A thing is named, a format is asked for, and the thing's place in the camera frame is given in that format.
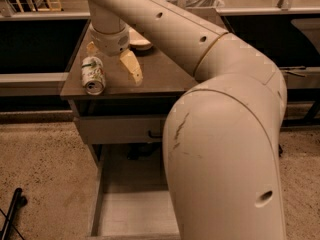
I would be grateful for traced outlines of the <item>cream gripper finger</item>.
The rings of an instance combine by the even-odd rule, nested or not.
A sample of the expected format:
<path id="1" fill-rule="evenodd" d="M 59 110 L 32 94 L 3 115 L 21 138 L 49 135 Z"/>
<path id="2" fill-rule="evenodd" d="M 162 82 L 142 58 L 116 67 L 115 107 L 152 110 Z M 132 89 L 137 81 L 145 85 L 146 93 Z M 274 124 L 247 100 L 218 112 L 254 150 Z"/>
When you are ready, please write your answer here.
<path id="1" fill-rule="evenodd" d="M 143 81 L 143 74 L 135 54 L 130 49 L 126 49 L 120 54 L 120 61 L 133 78 L 135 84 L 140 85 Z"/>
<path id="2" fill-rule="evenodd" d="M 96 56 L 98 54 L 98 48 L 93 41 L 89 42 L 86 46 L 86 52 L 89 57 Z"/>

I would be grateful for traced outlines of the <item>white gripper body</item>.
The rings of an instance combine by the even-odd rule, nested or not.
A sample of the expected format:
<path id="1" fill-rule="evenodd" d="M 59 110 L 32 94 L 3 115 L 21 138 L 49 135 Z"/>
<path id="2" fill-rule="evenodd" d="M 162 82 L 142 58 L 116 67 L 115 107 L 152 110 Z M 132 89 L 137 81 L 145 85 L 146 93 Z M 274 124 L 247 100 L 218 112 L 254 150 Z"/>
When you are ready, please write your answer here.
<path id="1" fill-rule="evenodd" d="M 100 52 L 108 56 L 116 56 L 129 47 L 129 27 L 116 33 L 106 34 L 89 25 L 91 39 Z"/>

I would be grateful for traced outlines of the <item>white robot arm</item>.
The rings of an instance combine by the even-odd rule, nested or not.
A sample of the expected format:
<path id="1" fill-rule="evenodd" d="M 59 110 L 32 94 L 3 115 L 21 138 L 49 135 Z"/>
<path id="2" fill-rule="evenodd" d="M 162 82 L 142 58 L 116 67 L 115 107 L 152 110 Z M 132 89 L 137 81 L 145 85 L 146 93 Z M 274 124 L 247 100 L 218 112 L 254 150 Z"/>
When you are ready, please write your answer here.
<path id="1" fill-rule="evenodd" d="M 164 165 L 181 240 L 286 240 L 278 143 L 287 89 L 278 67 L 227 30 L 164 0 L 88 0 L 198 84 L 172 107 Z"/>

